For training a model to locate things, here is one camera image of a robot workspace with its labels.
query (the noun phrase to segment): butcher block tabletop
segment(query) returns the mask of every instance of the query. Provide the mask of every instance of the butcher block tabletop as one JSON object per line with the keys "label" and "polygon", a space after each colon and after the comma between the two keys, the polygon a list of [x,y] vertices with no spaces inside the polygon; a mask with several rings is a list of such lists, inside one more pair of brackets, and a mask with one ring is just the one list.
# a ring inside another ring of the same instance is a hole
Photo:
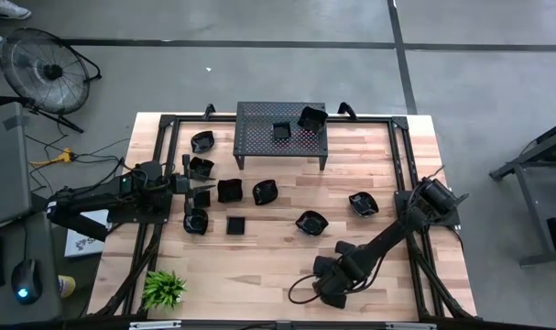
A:
{"label": "butcher block tabletop", "polygon": [[[151,160],[161,115],[172,114],[137,114],[125,158],[127,165]],[[430,175],[442,165],[432,119],[428,115],[408,115],[407,119],[418,174]],[[187,292],[179,307],[152,310],[149,318],[418,320],[405,242],[387,253],[373,286],[349,295],[343,310],[320,300],[305,305],[288,300],[289,287],[302,276],[311,274],[316,256],[335,256],[334,245],[339,240],[366,244],[396,220],[393,193],[397,187],[386,125],[328,124],[329,156],[325,170],[319,171],[316,158],[279,157],[246,158],[245,169],[239,170],[233,156],[234,123],[182,123],[176,172],[182,171],[182,154],[195,156],[191,153],[191,137],[206,130],[214,132],[215,145],[197,156],[214,162],[211,177],[241,179],[244,198],[238,203],[218,203],[217,190],[211,189],[211,206],[205,209],[209,216],[208,231],[200,236],[184,231],[184,196],[174,196],[169,222],[164,225],[161,238],[157,270],[174,270],[187,281]],[[397,134],[402,167],[406,169],[405,149],[400,132]],[[169,135],[168,130],[161,163],[166,162]],[[442,171],[437,178],[447,183]],[[256,183],[268,179],[276,181],[279,196],[270,204],[255,206],[252,189]],[[409,187],[406,170],[404,181]],[[216,181],[192,182],[193,185],[216,184]],[[379,213],[367,218],[355,214],[348,196],[357,192],[371,193],[379,205]],[[308,210],[320,213],[329,221],[320,236],[307,236],[294,224]],[[244,235],[226,234],[227,216],[245,217]],[[125,224],[106,239],[88,313],[103,307],[128,274],[137,229],[136,224]],[[433,227],[430,237],[439,277],[465,311],[475,314],[463,252],[455,234],[444,227]],[[420,276],[427,307],[433,311],[430,285],[422,272]],[[293,298],[311,298],[314,295],[311,283],[312,280],[302,282],[293,291]],[[144,276],[136,284],[133,311],[139,306],[143,286]]]}

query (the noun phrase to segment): perforated metal platform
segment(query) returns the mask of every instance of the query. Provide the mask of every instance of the perforated metal platform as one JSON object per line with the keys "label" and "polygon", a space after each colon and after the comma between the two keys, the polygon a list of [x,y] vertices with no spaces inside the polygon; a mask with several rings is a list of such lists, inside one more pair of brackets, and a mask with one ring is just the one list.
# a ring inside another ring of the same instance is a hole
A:
{"label": "perforated metal platform", "polygon": [[[316,134],[298,126],[304,107],[324,110],[322,103],[239,102],[234,129],[235,156],[325,157],[325,127]],[[274,139],[273,124],[289,122],[291,137]]]}

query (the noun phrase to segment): table leg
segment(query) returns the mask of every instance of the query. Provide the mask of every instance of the table leg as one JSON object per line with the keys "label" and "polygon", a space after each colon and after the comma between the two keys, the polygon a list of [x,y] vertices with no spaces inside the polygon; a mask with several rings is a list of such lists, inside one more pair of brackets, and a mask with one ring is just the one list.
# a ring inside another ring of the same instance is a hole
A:
{"label": "table leg", "polygon": [[237,165],[239,166],[239,170],[243,170],[245,168],[245,156],[234,156],[235,160],[237,161]]}
{"label": "table leg", "polygon": [[326,159],[328,156],[319,157],[319,162],[321,164],[321,171],[324,171],[324,167],[326,166]]}

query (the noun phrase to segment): potted plant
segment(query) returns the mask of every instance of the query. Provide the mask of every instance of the potted plant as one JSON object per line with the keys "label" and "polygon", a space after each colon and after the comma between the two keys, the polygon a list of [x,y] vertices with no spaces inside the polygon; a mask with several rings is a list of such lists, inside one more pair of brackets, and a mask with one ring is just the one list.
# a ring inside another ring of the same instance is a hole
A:
{"label": "potted plant", "polygon": [[159,306],[174,308],[181,302],[185,291],[186,280],[176,277],[174,271],[171,274],[163,270],[149,271],[143,290],[143,298],[146,299],[145,309]]}

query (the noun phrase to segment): concrete floor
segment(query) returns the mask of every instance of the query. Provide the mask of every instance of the concrete floor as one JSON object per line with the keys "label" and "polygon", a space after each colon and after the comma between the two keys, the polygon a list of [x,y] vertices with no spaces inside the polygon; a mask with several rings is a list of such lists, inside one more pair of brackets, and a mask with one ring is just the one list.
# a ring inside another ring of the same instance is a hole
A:
{"label": "concrete floor", "polygon": [[[392,42],[385,0],[20,0],[28,22],[62,37]],[[405,42],[556,44],[556,0],[397,0]],[[359,113],[406,114],[394,50],[78,47],[104,78],[71,115],[86,129],[61,147],[93,151],[129,137],[139,111],[203,111],[237,101],[341,101]],[[419,114],[432,115],[460,207],[465,259],[478,314],[556,326],[556,264],[521,269],[540,252],[518,183],[487,173],[556,125],[556,53],[408,51]],[[0,94],[12,94],[0,72]],[[55,125],[34,118],[44,141]],[[28,143],[31,160],[42,147]],[[121,143],[104,154],[124,156]],[[55,188],[89,185],[111,164],[54,166]]]}

